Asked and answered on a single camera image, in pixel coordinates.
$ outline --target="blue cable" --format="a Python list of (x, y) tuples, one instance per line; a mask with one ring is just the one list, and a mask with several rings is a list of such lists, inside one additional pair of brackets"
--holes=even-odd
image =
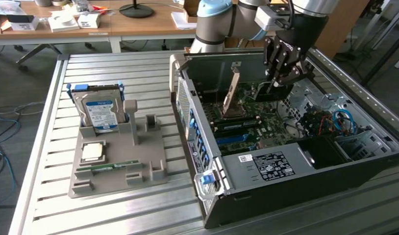
[(0, 120), (1, 120), (1, 121), (12, 121), (12, 122), (16, 123), (16, 130), (12, 132), (12, 134), (10, 134), (6, 138), (4, 138), (4, 139), (0, 141), (0, 143), (1, 143), (1, 142), (6, 141), (9, 138), (12, 138), (12, 136), (18, 132), (18, 129), (20, 129), (20, 127), (21, 127), (21, 123), (20, 123), (17, 120), (13, 120), (13, 119), (5, 119), (5, 118), (1, 118), (1, 117), (0, 117)]
[(12, 171), (9, 159), (2, 155), (2, 153), (0, 153), (0, 156), (2, 156), (4, 161), (8, 165), (8, 169), (9, 169), (9, 173), (10, 173), (10, 177), (12, 177), (12, 190), (10, 190), (10, 193), (5, 196), (5, 198), (0, 200), (0, 203), (2, 203), (12, 196), (12, 194), (14, 192), (14, 177), (13, 177), (13, 171)]
[(335, 127), (337, 128), (337, 130), (341, 130), (340, 126), (336, 122), (336, 115), (335, 115), (336, 113), (340, 113), (340, 112), (343, 112), (349, 117), (349, 122), (352, 124), (352, 133), (355, 134), (356, 133), (356, 124), (353, 122), (353, 118), (352, 118), (349, 111), (347, 111), (345, 109), (337, 109), (336, 111), (332, 112), (332, 121), (333, 121)]

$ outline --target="gray floor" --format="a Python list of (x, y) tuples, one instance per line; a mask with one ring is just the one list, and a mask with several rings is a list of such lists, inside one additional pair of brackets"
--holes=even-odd
[[(367, 20), (361, 19), (353, 29), (353, 34), (361, 31)], [(377, 61), (379, 57), (388, 50), (395, 39), (399, 37), (399, 29), (393, 30), (392, 34), (381, 44), (377, 51), (372, 52), (369, 59), (363, 59), (364, 62), (359, 67), (359, 72), (364, 76)], [(128, 44), (133, 48), (141, 48), (145, 41), (138, 41)], [(64, 53), (84, 54), (84, 53), (108, 53), (110, 52), (108, 43), (92, 43), (94, 50), (89, 50), (82, 44), (58, 45), (58, 49)], [(189, 46), (188, 40), (168, 40), (166, 45), (170, 49), (182, 49)], [(161, 41), (149, 41), (142, 50), (160, 50)], [(24, 63), (30, 69), (29, 72), (20, 72), (16, 69), (14, 60), (24, 54), (24, 52), (14, 51), (12, 46), (6, 46), (0, 53), (0, 106), (21, 105), (29, 102), (41, 101), (45, 99), (48, 86), (52, 77), (52, 71), (56, 63), (56, 54), (53, 51), (45, 49), (37, 57), (33, 57)], [(373, 83), (369, 85), (373, 94), (380, 98), (385, 105), (399, 115), (399, 70), (389, 68), (389, 66), (399, 59), (399, 51), (395, 53), (387, 64), (383, 66), (379, 74), (375, 77)], [(359, 64), (360, 59), (352, 61), (353, 65)], [(348, 63), (339, 63), (344, 69), (351, 72), (353, 69)], [(16, 116), (4, 116), (5, 118), (16, 118)], [(32, 150), (33, 137), (36, 134), (40, 115), (25, 116), (21, 118), (21, 130), (6, 142), (1, 145), (5, 149), (6, 155), (12, 162), (14, 175), (21, 183), (25, 174), (28, 158)], [(9, 126), (10, 123), (0, 121), (0, 132)], [(0, 175), (0, 199), (10, 192), (10, 176), (5, 169)], [(18, 190), (13, 196), (2, 203), (2, 205), (14, 205), (18, 196)], [(0, 209), (0, 235), (6, 234), (13, 209)]]

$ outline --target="aluminum table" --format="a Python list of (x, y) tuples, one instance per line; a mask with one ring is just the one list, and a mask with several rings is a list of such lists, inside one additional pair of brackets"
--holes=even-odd
[[(172, 235), (172, 234), (383, 234), (399, 229), (399, 166), (384, 170), (361, 187), (305, 202), (220, 228), (202, 228), (172, 113), (169, 56), (182, 51), (61, 55), (45, 101), (33, 150), (9, 234), (18, 235)], [(348, 76), (339, 67), (332, 70)], [(166, 153), (169, 182), (97, 197), (66, 196), (78, 116), (65, 93), (66, 83), (125, 85), (125, 98), (136, 99), (136, 117), (156, 114)], [(316, 72), (327, 92), (336, 87)], [(349, 84), (360, 89), (357, 83)], [(399, 125), (387, 108), (377, 112)]]

